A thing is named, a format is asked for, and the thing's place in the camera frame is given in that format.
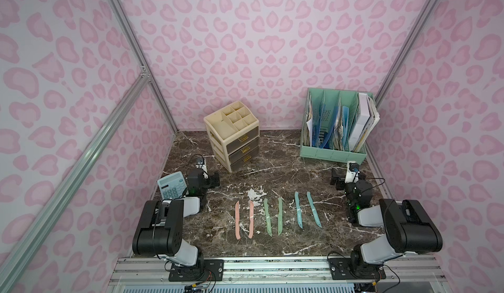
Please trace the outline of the beige desktop drawer organizer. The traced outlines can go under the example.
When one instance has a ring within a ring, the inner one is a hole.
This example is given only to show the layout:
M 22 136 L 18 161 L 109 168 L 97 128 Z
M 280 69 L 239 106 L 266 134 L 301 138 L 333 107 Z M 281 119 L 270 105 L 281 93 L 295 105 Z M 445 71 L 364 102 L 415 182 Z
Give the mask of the beige desktop drawer organizer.
M 259 120 L 241 101 L 204 117 L 216 160 L 233 173 L 259 154 Z

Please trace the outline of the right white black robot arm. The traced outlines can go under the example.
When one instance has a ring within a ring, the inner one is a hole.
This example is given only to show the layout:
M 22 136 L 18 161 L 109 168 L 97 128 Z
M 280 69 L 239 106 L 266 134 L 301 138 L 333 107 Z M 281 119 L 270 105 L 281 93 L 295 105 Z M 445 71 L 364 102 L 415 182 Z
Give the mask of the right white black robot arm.
M 439 252 L 442 235 L 421 203 L 416 200 L 380 199 L 372 206 L 375 186 L 350 163 L 344 178 L 332 169 L 330 184 L 346 197 L 348 221 L 354 226 L 379 227 L 384 235 L 369 243 L 358 244 L 350 255 L 350 269 L 365 272 L 405 254 Z

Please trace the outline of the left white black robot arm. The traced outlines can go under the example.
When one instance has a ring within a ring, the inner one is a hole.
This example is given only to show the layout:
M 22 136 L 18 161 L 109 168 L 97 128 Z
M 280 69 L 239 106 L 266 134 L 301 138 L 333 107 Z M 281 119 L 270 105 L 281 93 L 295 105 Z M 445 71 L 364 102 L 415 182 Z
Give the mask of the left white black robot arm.
M 186 217 L 200 213 L 207 191 L 220 186 L 220 174 L 196 167 L 187 178 L 176 172 L 157 184 L 163 199 L 145 203 L 133 237 L 133 253 L 165 256 L 176 267 L 202 270 L 203 256 L 198 247 L 183 239 L 183 223 Z

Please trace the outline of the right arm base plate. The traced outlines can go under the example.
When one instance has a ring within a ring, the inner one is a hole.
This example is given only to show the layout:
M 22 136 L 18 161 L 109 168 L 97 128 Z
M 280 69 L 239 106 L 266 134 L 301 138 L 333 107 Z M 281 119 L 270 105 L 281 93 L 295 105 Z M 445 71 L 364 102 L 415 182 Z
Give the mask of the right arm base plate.
M 328 263 L 333 280 L 380 281 L 387 278 L 382 265 L 353 265 L 350 258 L 329 258 Z

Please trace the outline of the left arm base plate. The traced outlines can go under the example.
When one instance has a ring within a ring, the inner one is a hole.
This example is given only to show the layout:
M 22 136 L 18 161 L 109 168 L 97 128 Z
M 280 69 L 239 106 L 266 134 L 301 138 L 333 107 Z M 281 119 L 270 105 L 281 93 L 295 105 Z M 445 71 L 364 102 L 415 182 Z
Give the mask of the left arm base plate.
M 224 260 L 204 259 L 188 267 L 172 265 L 169 269 L 169 282 L 202 282 L 209 279 L 214 282 L 223 280 Z

